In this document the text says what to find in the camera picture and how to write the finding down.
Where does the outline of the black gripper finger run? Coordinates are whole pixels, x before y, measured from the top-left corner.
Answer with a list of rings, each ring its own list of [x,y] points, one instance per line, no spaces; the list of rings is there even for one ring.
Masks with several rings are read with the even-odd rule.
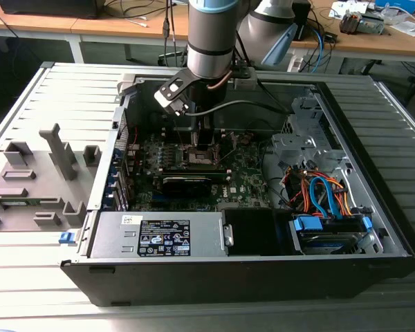
[[[199,145],[210,145],[214,137],[214,116],[201,116],[199,119]]]

